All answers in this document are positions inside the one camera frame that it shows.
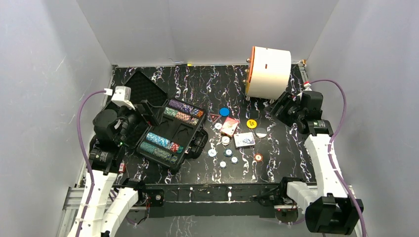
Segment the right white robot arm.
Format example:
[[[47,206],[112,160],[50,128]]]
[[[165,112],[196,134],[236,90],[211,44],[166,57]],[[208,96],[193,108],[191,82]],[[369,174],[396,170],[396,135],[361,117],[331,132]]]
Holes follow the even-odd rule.
[[[313,191],[299,178],[281,180],[278,197],[284,204],[295,202],[305,217],[312,233],[350,235],[354,231],[364,206],[361,199],[341,183],[334,145],[333,130],[328,120],[322,119],[323,95],[304,91],[300,96],[288,92],[267,108],[267,111],[287,126],[296,125],[299,133],[307,135],[304,145],[313,164],[317,190]]]

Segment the white chip marked one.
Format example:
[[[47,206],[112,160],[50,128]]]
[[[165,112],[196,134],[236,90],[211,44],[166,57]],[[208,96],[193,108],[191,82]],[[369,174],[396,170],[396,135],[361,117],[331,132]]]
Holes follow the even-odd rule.
[[[222,143],[222,145],[224,145],[224,146],[227,146],[227,145],[229,145],[230,144],[230,137],[228,137],[228,136],[222,136],[221,137],[221,143]]]

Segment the white chip marked five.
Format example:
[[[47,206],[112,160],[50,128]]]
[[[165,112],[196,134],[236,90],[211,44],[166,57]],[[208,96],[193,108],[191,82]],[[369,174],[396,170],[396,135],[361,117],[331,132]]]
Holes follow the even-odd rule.
[[[220,130],[222,128],[222,124],[221,123],[216,123],[214,125],[214,128],[217,129],[217,130]]]

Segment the blue playing card deck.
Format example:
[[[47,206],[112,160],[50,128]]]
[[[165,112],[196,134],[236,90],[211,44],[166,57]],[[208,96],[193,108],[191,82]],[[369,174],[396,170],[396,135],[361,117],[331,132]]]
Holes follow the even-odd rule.
[[[250,147],[255,145],[255,139],[252,132],[236,133],[233,135],[236,148]]]

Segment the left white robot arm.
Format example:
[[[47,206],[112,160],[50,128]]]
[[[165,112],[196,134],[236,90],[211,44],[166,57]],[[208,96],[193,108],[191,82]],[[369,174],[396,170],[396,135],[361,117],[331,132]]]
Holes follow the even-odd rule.
[[[164,192],[151,189],[142,180],[127,178],[121,186],[115,186],[121,173],[121,148],[130,135],[141,129],[160,124],[159,106],[147,100],[132,104],[128,99],[113,98],[107,107],[93,120],[93,147],[86,152],[81,125],[77,121],[77,133],[84,156],[87,175],[84,193],[70,237],[113,237],[134,206],[145,206],[145,217],[150,205],[161,206]]]

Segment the red playing card deck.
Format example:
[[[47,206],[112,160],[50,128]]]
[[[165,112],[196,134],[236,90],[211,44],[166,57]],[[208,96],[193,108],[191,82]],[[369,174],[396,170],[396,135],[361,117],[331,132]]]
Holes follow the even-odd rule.
[[[239,123],[240,121],[238,119],[227,117],[220,132],[225,136],[233,137]]]

